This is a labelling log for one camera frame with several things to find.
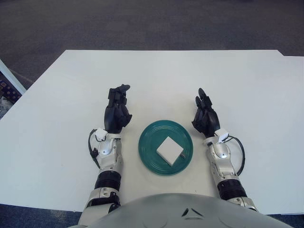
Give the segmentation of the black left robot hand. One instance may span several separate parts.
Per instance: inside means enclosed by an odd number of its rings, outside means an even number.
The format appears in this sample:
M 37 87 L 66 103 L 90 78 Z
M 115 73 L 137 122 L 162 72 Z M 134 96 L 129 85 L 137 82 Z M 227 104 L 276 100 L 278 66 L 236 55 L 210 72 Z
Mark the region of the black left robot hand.
M 119 134 L 132 118 L 126 107 L 126 91 L 129 89 L 130 85 L 124 84 L 109 89 L 109 102 L 104 114 L 104 129 L 108 133 Z

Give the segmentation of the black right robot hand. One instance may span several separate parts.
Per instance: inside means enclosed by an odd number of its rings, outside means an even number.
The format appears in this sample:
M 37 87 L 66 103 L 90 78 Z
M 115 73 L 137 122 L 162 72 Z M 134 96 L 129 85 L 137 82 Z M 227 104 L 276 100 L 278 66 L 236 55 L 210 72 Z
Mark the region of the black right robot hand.
M 210 138 L 214 136 L 215 131 L 220 129 L 219 119 L 212 108 L 210 98 L 205 94 L 204 90 L 199 88 L 198 93 L 199 95 L 195 98 L 198 109 L 192 125 L 199 133 L 203 133 L 206 138 Z

